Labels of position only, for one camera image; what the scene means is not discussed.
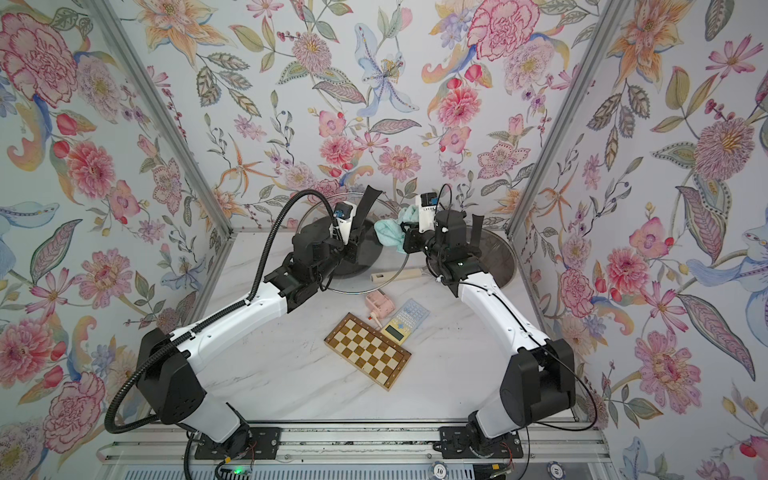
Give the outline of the light green cloth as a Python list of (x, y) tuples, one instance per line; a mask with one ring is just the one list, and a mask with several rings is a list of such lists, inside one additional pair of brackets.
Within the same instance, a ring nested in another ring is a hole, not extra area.
[(406, 232), (404, 227), (418, 224), (419, 214), (415, 205), (410, 205), (399, 211), (396, 219), (382, 219), (374, 224), (374, 229), (379, 243), (384, 247), (393, 247), (399, 253), (404, 254), (403, 245)]

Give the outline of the glass pot lid black handle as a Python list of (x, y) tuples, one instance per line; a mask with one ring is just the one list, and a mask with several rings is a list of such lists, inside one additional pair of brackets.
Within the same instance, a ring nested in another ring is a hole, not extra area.
[(469, 242), (479, 249), (477, 258), (487, 268), (499, 287), (507, 286), (517, 273), (517, 261), (512, 246), (497, 233), (481, 226), (483, 216), (472, 215)]

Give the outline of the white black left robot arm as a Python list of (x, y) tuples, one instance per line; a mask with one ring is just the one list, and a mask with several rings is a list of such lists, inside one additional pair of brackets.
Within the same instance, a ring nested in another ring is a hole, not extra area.
[(144, 336), (133, 385), (151, 406), (152, 420), (197, 431), (236, 451), (251, 443), (246, 420), (205, 390), (200, 373), (242, 337), (298, 309), (331, 279), (366, 271), (382, 249), (372, 222), (352, 229), (342, 242), (326, 218), (304, 227), (292, 244), (276, 270), (257, 274), (256, 289), (243, 299), (169, 334), (155, 329)]

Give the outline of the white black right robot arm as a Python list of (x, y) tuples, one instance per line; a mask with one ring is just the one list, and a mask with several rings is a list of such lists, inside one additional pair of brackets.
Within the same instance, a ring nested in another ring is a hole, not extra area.
[(405, 221), (403, 249), (425, 254), (426, 265), (442, 285), (467, 305), (509, 355), (496, 392), (468, 417), (478, 443), (538, 423), (571, 409), (576, 401), (574, 352), (564, 340), (552, 340), (515, 307), (481, 260), (482, 218), (472, 227), (465, 215), (437, 206), (421, 206), (416, 221)]

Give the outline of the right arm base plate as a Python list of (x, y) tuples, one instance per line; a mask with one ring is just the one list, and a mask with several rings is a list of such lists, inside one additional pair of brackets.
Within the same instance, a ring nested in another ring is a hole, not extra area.
[(525, 456), (517, 432), (488, 438), (478, 428), (467, 424), (440, 427), (438, 434), (439, 439), (432, 448), (444, 459), (516, 460)]

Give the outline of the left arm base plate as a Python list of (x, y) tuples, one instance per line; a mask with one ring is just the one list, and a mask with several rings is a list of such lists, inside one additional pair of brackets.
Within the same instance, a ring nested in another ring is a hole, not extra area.
[(279, 427), (250, 427), (238, 429), (223, 443), (216, 443), (203, 435), (196, 447), (195, 460), (275, 460), (280, 446), (282, 429)]

